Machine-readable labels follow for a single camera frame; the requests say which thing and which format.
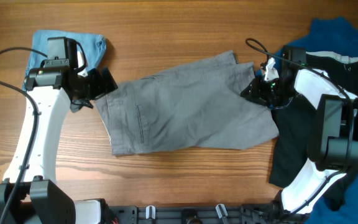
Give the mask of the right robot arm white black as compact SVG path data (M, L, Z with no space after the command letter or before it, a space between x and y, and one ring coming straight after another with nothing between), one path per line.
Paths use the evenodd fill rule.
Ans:
M358 92L346 86L352 65L330 52L286 46L280 59L277 71L277 56L267 54L241 97L286 112L289 133L300 136L296 151L306 157L269 204L249 210L268 222L302 222L333 184L358 169Z

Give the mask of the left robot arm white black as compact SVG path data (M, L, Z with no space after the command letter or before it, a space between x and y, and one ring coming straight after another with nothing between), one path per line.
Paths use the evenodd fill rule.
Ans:
M0 183L0 223L117 223L103 199L74 201L56 183L62 124L74 100L97 100L117 89L108 68L76 60L44 60L29 71L27 109L14 157Z

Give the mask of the grey shorts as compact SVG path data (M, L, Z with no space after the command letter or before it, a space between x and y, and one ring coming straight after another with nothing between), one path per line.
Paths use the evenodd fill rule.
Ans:
M95 104L115 156L247 149L278 135L270 110L241 97L253 79L253 63L228 51L121 83Z

